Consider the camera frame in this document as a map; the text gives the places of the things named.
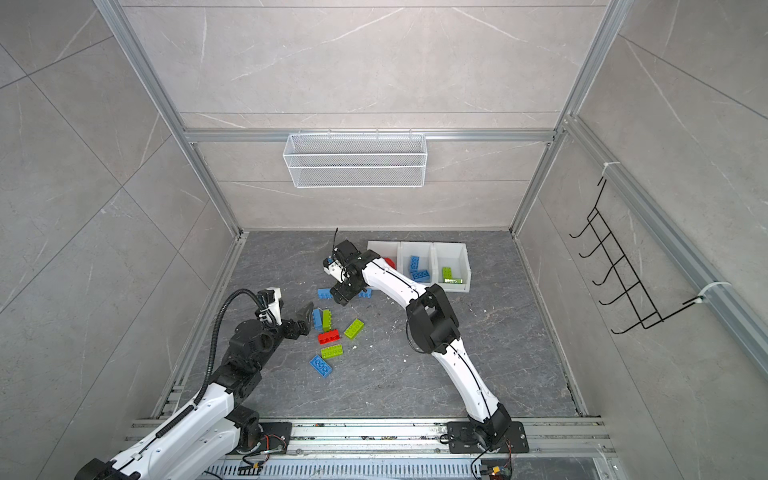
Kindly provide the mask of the white three-compartment bin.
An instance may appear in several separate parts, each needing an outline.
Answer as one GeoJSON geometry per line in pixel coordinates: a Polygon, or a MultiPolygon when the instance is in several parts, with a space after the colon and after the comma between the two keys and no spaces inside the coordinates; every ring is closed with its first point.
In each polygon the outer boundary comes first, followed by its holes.
{"type": "Polygon", "coordinates": [[[367,249],[373,250],[383,258],[392,259],[396,264],[396,270],[410,280],[413,280],[409,270],[410,258],[419,256],[419,270],[428,270],[431,275],[431,279],[422,284],[437,283],[446,292],[468,293],[470,291],[472,273],[468,249],[463,243],[372,240],[368,242],[367,249]],[[450,267],[453,278],[463,279],[464,284],[443,283],[443,267],[450,267]]]}

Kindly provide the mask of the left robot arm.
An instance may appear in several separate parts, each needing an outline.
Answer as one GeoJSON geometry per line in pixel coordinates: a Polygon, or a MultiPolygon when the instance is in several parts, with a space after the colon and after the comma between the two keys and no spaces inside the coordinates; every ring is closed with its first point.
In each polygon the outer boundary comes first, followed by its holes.
{"type": "Polygon", "coordinates": [[[204,379],[196,395],[159,427],[108,461],[92,459],[77,479],[195,479],[228,453],[248,455],[263,438],[259,414],[243,402],[262,380],[262,370],[281,343],[310,333],[314,304],[295,319],[281,317],[278,288],[241,288],[219,308],[212,327],[204,379]],[[215,366],[224,316],[240,296],[255,304],[255,316],[234,330],[215,366]]]}

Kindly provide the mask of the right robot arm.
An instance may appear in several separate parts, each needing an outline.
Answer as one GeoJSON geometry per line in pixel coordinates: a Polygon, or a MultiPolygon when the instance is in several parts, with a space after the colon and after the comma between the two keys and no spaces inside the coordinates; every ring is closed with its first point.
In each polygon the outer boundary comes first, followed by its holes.
{"type": "Polygon", "coordinates": [[[414,349],[435,358],[464,402],[477,443],[485,451],[505,444],[511,417],[473,365],[459,332],[459,322],[441,286],[418,283],[372,250],[360,251],[344,240],[323,260],[324,271],[336,280],[334,301],[347,304],[363,289],[386,294],[406,312],[406,337],[414,349]]]}

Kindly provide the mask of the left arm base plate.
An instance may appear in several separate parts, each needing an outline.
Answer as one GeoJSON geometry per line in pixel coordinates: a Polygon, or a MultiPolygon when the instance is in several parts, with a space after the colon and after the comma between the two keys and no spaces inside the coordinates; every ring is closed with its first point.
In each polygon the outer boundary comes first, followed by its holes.
{"type": "Polygon", "coordinates": [[[287,421],[254,423],[241,432],[236,451],[241,455],[286,453],[292,429],[293,424],[287,421]]]}

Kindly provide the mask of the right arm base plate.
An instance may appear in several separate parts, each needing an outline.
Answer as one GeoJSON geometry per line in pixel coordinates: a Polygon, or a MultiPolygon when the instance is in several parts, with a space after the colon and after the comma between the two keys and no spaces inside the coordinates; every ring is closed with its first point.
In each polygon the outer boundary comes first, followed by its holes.
{"type": "Polygon", "coordinates": [[[482,426],[472,422],[448,422],[447,432],[438,441],[446,445],[452,454],[469,453],[529,453],[530,447],[521,422],[511,422],[503,433],[489,433],[482,426]]]}

